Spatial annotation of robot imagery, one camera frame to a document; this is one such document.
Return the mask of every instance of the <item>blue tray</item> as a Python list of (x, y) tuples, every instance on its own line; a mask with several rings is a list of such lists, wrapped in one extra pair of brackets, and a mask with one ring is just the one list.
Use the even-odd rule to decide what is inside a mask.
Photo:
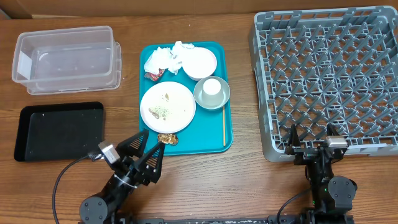
[[(226, 71), (225, 53), (224, 48), (216, 42), (196, 42), (193, 43), (196, 47), (205, 47), (211, 50), (217, 58), (217, 68), (214, 72), (214, 76), (221, 77), (228, 82), (228, 76)], [(144, 48), (141, 52), (140, 58), (140, 72), (139, 72), (139, 101), (141, 102), (144, 93), (157, 82), (153, 82), (148, 78), (144, 78), (144, 64), (152, 54), (152, 52), (158, 47), (170, 47), (174, 44), (157, 44), (150, 45)], [(166, 71), (161, 77), (160, 82), (173, 81), (185, 85), (191, 92), (196, 81), (193, 81), (181, 68), (177, 75)], [(232, 119), (231, 119), (231, 105), (229, 101), (225, 104), (225, 136), (226, 145), (223, 146), (223, 110), (218, 109), (214, 111), (208, 111), (203, 109), (197, 104), (197, 110), (192, 122), (183, 130), (177, 133), (178, 144), (176, 146), (166, 145), (165, 155), (166, 156), (177, 156), (187, 154), (199, 154), (199, 153), (210, 153), (210, 152), (225, 152), (232, 145)], [(157, 144), (157, 133), (150, 130), (139, 117), (139, 129), (148, 129), (149, 138), (147, 141), (146, 151)]]

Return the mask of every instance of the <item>plastic bin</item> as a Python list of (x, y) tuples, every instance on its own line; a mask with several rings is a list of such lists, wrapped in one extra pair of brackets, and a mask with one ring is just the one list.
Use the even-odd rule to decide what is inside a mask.
[(12, 80), (31, 95), (112, 90), (121, 67), (108, 26), (26, 32), (17, 40)]
[(249, 35), (264, 157), (290, 126), (317, 147), (331, 123), (347, 155), (398, 154), (398, 13), (390, 6), (260, 12)]

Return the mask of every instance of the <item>wooden stick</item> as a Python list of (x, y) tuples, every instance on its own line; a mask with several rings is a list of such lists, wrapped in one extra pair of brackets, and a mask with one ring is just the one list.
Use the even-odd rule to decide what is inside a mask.
[(225, 106), (223, 106), (223, 146), (225, 145)]

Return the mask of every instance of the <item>gray bowl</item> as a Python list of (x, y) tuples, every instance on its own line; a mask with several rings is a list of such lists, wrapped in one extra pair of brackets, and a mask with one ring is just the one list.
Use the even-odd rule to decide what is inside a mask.
[[(215, 78), (221, 83), (221, 91), (223, 92), (223, 94), (222, 94), (222, 97), (220, 97), (218, 99), (220, 102), (217, 102), (216, 105), (208, 104), (202, 98), (203, 84), (209, 78)], [(226, 104), (226, 102), (228, 102), (230, 95), (231, 95), (231, 90), (229, 89), (228, 83), (225, 80), (223, 80), (222, 78), (215, 77), (215, 76), (202, 78), (197, 83), (197, 85), (195, 86), (195, 89), (193, 90), (193, 97), (195, 98), (195, 101), (199, 104), (199, 106), (203, 107), (204, 109), (208, 109), (208, 110), (217, 110), (217, 109), (223, 107)]]

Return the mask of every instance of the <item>gray dish rack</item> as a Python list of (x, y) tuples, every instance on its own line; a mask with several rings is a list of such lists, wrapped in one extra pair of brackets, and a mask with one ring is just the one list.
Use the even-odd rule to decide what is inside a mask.
[(390, 6), (260, 12), (249, 35), (264, 157), (290, 126), (317, 147), (332, 123), (346, 154), (398, 154), (398, 13)]

